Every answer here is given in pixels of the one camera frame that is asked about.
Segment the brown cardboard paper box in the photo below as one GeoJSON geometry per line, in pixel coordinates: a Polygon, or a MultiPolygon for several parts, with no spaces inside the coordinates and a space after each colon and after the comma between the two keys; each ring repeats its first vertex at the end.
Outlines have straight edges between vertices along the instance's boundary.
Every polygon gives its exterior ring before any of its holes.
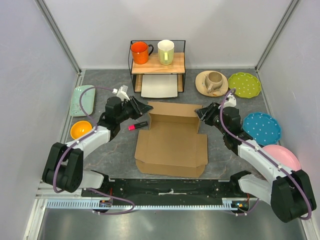
{"type": "Polygon", "coordinates": [[[208,164],[208,136],[196,114],[202,105],[148,102],[149,128],[138,132],[135,163],[141,173],[199,178],[208,164]]]}

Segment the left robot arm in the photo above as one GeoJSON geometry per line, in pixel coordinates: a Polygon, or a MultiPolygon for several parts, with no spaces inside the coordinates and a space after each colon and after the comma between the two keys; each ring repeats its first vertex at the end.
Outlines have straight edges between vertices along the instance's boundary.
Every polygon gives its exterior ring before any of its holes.
{"type": "Polygon", "coordinates": [[[100,146],[112,141],[119,133],[122,122],[136,120],[153,109],[153,106],[138,101],[134,96],[124,100],[117,96],[108,98],[97,126],[73,141],[52,145],[42,181],[53,186],[57,193],[75,192],[83,180],[84,159],[100,146]]]}

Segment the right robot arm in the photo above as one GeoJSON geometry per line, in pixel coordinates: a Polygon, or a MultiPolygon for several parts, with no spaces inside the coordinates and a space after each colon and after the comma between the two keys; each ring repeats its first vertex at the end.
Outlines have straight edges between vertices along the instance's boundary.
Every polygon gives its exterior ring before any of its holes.
{"type": "Polygon", "coordinates": [[[296,218],[309,220],[317,208],[308,174],[295,171],[266,153],[242,128],[239,110],[221,107],[213,102],[195,110],[198,118],[216,127],[223,135],[225,146],[250,163],[264,177],[259,179],[249,171],[231,176],[229,191],[235,197],[248,193],[269,204],[284,223],[296,218]]]}

